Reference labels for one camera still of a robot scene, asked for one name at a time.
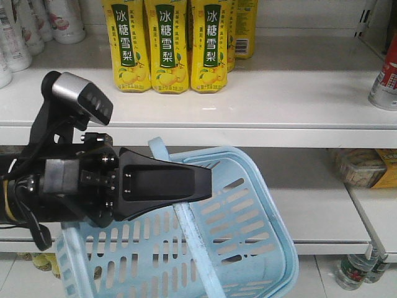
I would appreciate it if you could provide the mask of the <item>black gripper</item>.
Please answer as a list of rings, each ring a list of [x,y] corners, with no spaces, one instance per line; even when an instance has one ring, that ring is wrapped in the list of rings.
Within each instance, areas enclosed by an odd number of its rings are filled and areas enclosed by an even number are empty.
[[[112,215],[116,221],[132,220],[211,196],[210,169],[157,160],[126,148],[120,149],[118,159],[110,135],[89,132],[81,143],[44,146],[27,169],[1,183],[1,223],[21,224],[20,208],[26,206],[40,223],[82,221],[104,228]]]

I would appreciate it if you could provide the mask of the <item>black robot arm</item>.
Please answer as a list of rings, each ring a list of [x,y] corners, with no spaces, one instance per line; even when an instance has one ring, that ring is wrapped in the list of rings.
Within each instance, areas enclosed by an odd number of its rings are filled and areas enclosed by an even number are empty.
[[[91,116],[46,98],[21,153],[1,157],[1,226],[26,228],[39,250],[52,245],[48,222],[105,228],[152,210],[212,194],[208,168],[116,150],[106,133],[85,132]]]

